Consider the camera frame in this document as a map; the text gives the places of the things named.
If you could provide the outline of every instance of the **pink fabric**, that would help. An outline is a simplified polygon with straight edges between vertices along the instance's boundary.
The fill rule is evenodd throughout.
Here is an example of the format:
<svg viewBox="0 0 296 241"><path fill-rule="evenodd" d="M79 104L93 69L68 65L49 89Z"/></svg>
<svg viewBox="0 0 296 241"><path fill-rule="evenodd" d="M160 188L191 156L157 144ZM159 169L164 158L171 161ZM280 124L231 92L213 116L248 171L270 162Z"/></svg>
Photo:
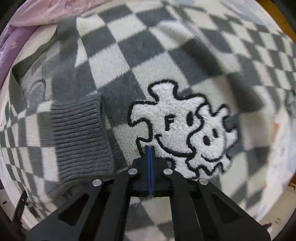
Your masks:
<svg viewBox="0 0 296 241"><path fill-rule="evenodd" d="M0 88L16 56L38 26L10 26L0 39Z"/></svg>
<svg viewBox="0 0 296 241"><path fill-rule="evenodd" d="M59 19L82 14L109 0L27 0L10 19L16 27L56 23Z"/></svg>

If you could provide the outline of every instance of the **ribbed cuff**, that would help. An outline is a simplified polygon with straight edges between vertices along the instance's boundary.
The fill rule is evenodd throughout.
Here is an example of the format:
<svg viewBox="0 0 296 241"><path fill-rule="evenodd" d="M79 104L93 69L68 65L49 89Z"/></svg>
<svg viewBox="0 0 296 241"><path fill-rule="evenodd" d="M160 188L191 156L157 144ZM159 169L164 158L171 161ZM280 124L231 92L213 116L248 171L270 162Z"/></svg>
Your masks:
<svg viewBox="0 0 296 241"><path fill-rule="evenodd" d="M51 122L62 189L80 180L114 173L103 107L100 94L72 103L52 103Z"/></svg>

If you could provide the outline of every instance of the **cartoon face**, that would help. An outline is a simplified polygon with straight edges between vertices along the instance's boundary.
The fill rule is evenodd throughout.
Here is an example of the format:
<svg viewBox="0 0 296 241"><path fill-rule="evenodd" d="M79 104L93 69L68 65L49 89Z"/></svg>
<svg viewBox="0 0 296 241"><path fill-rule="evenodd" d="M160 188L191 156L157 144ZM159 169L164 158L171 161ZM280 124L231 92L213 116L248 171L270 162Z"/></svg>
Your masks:
<svg viewBox="0 0 296 241"><path fill-rule="evenodd" d="M172 80L155 82L148 93L155 102L135 101L129 108L128 124L146 122L149 138L137 137L141 155L145 145L154 145L157 156L173 162L175 170L187 178L198 178L230 167L227 149L237 140L237 130L227 130L223 120L229 109L222 105L212 113L206 97L192 94L179 97Z"/></svg>

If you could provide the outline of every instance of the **silver rivet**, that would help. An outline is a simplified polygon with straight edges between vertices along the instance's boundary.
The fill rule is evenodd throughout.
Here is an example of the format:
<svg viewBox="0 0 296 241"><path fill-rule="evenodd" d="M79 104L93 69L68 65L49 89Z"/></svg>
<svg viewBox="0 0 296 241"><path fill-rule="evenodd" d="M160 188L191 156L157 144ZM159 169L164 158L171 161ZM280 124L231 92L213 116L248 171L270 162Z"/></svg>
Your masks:
<svg viewBox="0 0 296 241"><path fill-rule="evenodd" d="M204 177L200 178L198 181L201 185L207 185L209 183L209 180Z"/></svg>
<svg viewBox="0 0 296 241"><path fill-rule="evenodd" d="M98 187L102 184L102 181L100 179L95 179L92 182L93 186Z"/></svg>
<svg viewBox="0 0 296 241"><path fill-rule="evenodd" d="M131 168L128 170L128 173L131 174L131 175L135 175L138 173L138 170L136 168Z"/></svg>
<svg viewBox="0 0 296 241"><path fill-rule="evenodd" d="M163 170L163 173L166 174L166 175L171 175L173 173L173 170L170 169L170 168L166 168Z"/></svg>

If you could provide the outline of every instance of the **embroidered eye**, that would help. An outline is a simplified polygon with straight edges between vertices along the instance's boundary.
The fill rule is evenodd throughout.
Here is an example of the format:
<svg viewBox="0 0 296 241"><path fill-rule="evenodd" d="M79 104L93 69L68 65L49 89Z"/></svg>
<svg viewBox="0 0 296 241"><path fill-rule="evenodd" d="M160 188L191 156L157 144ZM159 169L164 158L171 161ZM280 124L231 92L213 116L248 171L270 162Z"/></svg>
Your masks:
<svg viewBox="0 0 296 241"><path fill-rule="evenodd" d="M193 114L191 111L189 111L189 113L186 116L186 122L188 126L192 126L193 125Z"/></svg>
<svg viewBox="0 0 296 241"><path fill-rule="evenodd" d="M211 143L210 143L210 139L209 139L207 136L204 136L203 139L202 139L202 141L204 142L204 144L205 144L206 146L211 145Z"/></svg>
<svg viewBox="0 0 296 241"><path fill-rule="evenodd" d="M217 132L217 130L215 128L213 129L213 136L215 138L218 138L219 137L218 132Z"/></svg>
<svg viewBox="0 0 296 241"><path fill-rule="evenodd" d="M174 122L174 118L176 116L173 114L170 115L166 115L165 116L165 131L169 131L170 130L170 124Z"/></svg>

